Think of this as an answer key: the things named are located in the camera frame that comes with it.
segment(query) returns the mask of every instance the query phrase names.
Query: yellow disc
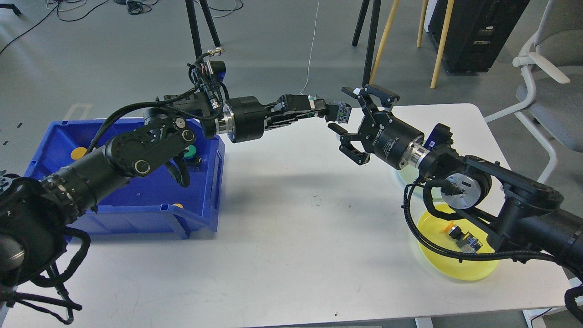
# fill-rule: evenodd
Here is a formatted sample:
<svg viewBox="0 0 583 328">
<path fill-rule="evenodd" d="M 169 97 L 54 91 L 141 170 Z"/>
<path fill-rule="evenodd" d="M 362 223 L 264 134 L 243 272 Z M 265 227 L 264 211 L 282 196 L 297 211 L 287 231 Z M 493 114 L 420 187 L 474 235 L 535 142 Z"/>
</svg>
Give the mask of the yellow disc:
<svg viewBox="0 0 583 328">
<path fill-rule="evenodd" d="M 436 205 L 436 209 L 441 212 L 453 212 L 447 204 Z M 455 239 L 444 232 L 444 227 L 448 226 L 448 224 L 448 221 L 436 218 L 428 212 L 425 212 L 419 219 L 417 227 L 419 231 L 433 243 L 460 252 L 461 250 L 455 244 Z M 473 223 L 466 219 L 461 219 L 454 221 L 454 224 L 460 227 L 464 233 L 469 232 L 480 240 L 482 247 L 477 251 L 478 254 L 494 252 L 494 249 L 492 249 L 486 241 L 487 234 L 476 227 Z M 434 253 L 421 244 L 419 244 L 419 246 L 421 247 L 421 251 L 423 252 L 423 255 L 425 255 L 425 258 L 427 258 L 435 268 L 452 278 L 466 281 L 480 280 L 490 275 L 498 266 L 497 260 L 463 261 L 460 263 L 456 259 Z"/>
<path fill-rule="evenodd" d="M 85 155 L 86 151 L 87 151 L 87 148 L 85 148 L 85 147 L 77 147 L 77 148 L 73 149 L 73 151 L 71 152 L 71 158 L 73 160 L 78 160 L 81 157 L 83 157 L 83 155 Z"/>
</svg>

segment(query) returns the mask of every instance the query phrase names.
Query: gray chair seat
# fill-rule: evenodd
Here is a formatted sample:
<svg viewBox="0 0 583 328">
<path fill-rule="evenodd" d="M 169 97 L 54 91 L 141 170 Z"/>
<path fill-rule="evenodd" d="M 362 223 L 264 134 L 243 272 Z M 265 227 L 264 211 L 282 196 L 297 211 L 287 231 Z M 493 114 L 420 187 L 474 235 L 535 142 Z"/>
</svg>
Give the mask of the gray chair seat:
<svg viewBox="0 0 583 328">
<path fill-rule="evenodd" d="M 552 78 L 536 80 L 535 101 L 530 113 L 565 147 L 583 152 L 583 75 L 568 76 L 571 83 Z M 526 98 L 526 85 L 518 87 L 517 98 Z"/>
</svg>

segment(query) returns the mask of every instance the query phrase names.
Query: chair armrest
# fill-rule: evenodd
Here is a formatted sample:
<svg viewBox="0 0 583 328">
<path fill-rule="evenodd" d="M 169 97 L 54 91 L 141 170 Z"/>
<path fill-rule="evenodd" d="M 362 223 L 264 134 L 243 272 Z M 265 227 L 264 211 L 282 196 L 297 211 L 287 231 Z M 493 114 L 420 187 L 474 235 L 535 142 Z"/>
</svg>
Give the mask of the chair armrest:
<svg viewBox="0 0 583 328">
<path fill-rule="evenodd" d="M 571 82 L 571 80 L 558 69 L 552 62 L 547 60 L 545 57 L 538 53 L 530 52 L 526 56 L 516 57 L 512 60 L 512 65 L 514 67 L 521 67 L 524 65 L 535 64 L 542 69 L 543 72 L 547 73 L 551 78 L 560 84 L 565 84 Z"/>
</svg>

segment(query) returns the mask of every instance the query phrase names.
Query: table leg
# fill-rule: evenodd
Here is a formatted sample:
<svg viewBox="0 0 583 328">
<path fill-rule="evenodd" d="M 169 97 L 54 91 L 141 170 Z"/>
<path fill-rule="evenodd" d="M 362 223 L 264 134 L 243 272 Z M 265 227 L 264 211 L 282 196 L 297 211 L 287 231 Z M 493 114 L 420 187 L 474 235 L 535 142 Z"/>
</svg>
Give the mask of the table leg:
<svg viewBox="0 0 583 328">
<path fill-rule="evenodd" d="M 196 57 L 202 55 L 201 37 L 198 35 L 198 24 L 196 23 L 196 13 L 194 12 L 194 1 L 185 0 L 186 13 L 188 14 L 188 23 L 190 24 L 190 34 L 194 45 L 194 54 Z"/>
<path fill-rule="evenodd" d="M 354 30 L 354 36 L 352 37 L 352 46 L 356 47 L 359 44 L 360 32 L 363 29 L 364 17 L 366 16 L 366 11 L 368 10 L 368 4 L 370 0 L 363 0 L 363 4 L 360 6 L 359 19 L 356 22 L 356 29 Z"/>
<path fill-rule="evenodd" d="M 439 39 L 439 49 L 437 50 L 436 65 L 433 69 L 433 77 L 431 79 L 431 88 L 436 88 L 437 77 L 441 68 L 441 59 L 443 58 L 443 51 L 445 49 L 445 41 L 447 39 L 447 31 L 449 30 L 449 21 L 451 20 L 451 12 L 454 9 L 454 0 L 447 0 L 447 9 L 445 10 L 445 19 L 443 20 L 443 28 L 441 30 L 441 38 Z"/>
<path fill-rule="evenodd" d="M 427 12 L 427 4 L 429 0 L 423 0 L 423 6 L 421 7 L 421 19 L 419 20 L 419 32 L 417 34 L 417 48 L 421 48 L 421 40 L 423 38 L 423 23 L 425 23 L 425 14 Z"/>
<path fill-rule="evenodd" d="M 395 15 L 397 13 L 397 7 L 399 6 L 399 0 L 393 2 L 393 7 L 391 7 L 391 12 L 389 13 L 389 18 L 385 24 L 385 29 L 382 31 L 381 43 L 378 45 L 377 56 L 374 58 L 373 71 L 370 74 L 369 83 L 374 83 L 374 77 L 377 75 L 378 64 L 381 62 L 382 52 L 385 50 L 385 43 L 391 32 L 391 26 L 393 25 L 393 20 L 395 20 Z"/>
<path fill-rule="evenodd" d="M 205 14 L 206 24 L 209 26 L 210 36 L 213 38 L 215 47 L 219 47 L 220 46 L 219 35 L 217 34 L 217 30 L 215 28 L 213 16 L 210 14 L 209 4 L 206 0 L 201 0 L 200 3 L 202 12 Z"/>
<path fill-rule="evenodd" d="M 368 44 L 366 47 L 366 59 L 364 61 L 363 86 L 370 80 L 370 68 L 373 63 L 374 43 L 377 39 L 378 15 L 381 12 L 381 0 L 373 0 L 373 15 L 370 19 L 370 31 L 368 32 Z"/>
<path fill-rule="evenodd" d="M 431 322 L 430 317 L 415 318 L 415 325 L 417 325 L 417 328 L 433 328 L 433 322 Z"/>
</svg>

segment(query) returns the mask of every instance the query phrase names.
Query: black computer tower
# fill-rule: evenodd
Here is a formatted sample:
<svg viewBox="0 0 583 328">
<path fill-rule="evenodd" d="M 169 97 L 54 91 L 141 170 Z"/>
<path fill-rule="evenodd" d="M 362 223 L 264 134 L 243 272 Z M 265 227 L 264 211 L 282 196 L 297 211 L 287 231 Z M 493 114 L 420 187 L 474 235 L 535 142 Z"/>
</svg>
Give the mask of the black computer tower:
<svg viewBox="0 0 583 328">
<path fill-rule="evenodd" d="M 455 1 L 443 64 L 450 73 L 487 72 L 530 0 Z M 439 44 L 447 0 L 438 0 L 429 32 Z"/>
</svg>

